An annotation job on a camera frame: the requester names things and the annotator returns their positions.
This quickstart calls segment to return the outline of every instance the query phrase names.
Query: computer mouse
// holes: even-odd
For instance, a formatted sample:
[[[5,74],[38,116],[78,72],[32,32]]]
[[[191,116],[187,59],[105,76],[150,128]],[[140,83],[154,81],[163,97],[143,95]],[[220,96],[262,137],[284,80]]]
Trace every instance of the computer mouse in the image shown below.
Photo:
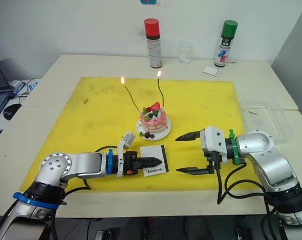
[[[14,116],[16,111],[21,107],[22,105],[17,103],[17,104],[12,104],[8,107],[6,107],[3,111],[3,116],[7,120],[11,120],[11,118]]]

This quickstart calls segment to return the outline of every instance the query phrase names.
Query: white plate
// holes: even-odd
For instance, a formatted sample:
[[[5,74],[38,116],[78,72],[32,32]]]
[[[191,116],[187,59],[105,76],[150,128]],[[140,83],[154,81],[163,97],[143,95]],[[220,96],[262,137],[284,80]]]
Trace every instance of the white plate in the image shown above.
[[[144,136],[140,136],[140,132],[147,132],[147,130],[144,129],[143,127],[143,124],[141,123],[140,119],[137,121],[136,123],[136,131],[137,131],[137,134],[145,139],[145,140],[149,140],[149,141],[156,141],[156,140],[159,140],[159,139],[162,139],[164,137],[167,136],[167,134],[169,134],[169,132],[171,131],[171,128],[172,128],[172,124],[171,124],[171,120],[166,116],[166,125],[167,125],[167,128],[165,128],[163,131],[160,131],[160,132],[151,132],[150,134],[153,134],[154,135],[154,138],[146,138]]]

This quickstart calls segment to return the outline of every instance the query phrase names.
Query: green cap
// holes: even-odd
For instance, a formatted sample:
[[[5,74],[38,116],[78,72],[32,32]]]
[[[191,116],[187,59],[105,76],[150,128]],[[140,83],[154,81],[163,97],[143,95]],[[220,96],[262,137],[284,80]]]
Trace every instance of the green cap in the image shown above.
[[[223,30],[222,30],[222,36],[233,38],[235,36],[236,28],[238,23],[233,20],[226,20],[224,22]]]

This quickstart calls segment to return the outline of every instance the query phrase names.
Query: white card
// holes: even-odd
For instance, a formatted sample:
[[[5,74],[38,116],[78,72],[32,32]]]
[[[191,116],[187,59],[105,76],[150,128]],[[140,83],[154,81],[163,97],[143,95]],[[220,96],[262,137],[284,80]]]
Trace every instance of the white card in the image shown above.
[[[164,145],[142,146],[140,147],[141,157],[154,157],[162,161],[161,164],[155,167],[143,168],[144,176],[152,176],[156,174],[163,174],[169,171],[165,155]]]
[[[221,72],[221,70],[216,69],[214,67],[211,66],[206,66],[203,70],[204,73],[209,74],[209,75],[213,75],[213,76],[218,76]]]

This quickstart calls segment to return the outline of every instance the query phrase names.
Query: pink cake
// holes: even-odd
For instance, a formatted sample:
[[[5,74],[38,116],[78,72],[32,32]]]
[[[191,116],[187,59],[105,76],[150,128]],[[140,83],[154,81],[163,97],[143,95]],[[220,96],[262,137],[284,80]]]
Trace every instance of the pink cake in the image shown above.
[[[139,134],[147,139],[149,137],[154,137],[154,135],[150,133],[158,133],[168,128],[165,111],[158,102],[150,107],[143,108],[143,112],[140,115],[140,121],[145,132],[140,132]]]

